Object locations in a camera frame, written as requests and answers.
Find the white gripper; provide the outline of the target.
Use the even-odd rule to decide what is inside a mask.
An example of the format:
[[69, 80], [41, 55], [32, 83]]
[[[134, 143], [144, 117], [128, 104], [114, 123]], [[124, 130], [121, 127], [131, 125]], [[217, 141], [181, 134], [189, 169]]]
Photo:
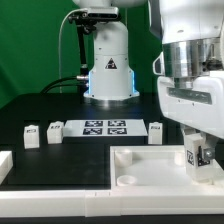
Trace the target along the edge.
[[[199, 77], [193, 89], [178, 89], [171, 78], [160, 76], [157, 87], [164, 117], [224, 139], [224, 78]], [[214, 148], [198, 148], [199, 166], [214, 158]]]

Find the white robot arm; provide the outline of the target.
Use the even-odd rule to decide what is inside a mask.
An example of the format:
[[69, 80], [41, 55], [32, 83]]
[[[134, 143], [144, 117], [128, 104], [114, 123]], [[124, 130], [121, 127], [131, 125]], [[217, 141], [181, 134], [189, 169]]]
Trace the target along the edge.
[[217, 158], [224, 139], [224, 0], [73, 0], [86, 30], [94, 30], [94, 67], [88, 100], [124, 101], [136, 97], [128, 63], [127, 28], [121, 7], [148, 4], [149, 29], [162, 40], [153, 63], [163, 115], [198, 130], [203, 142], [187, 154], [192, 164]]

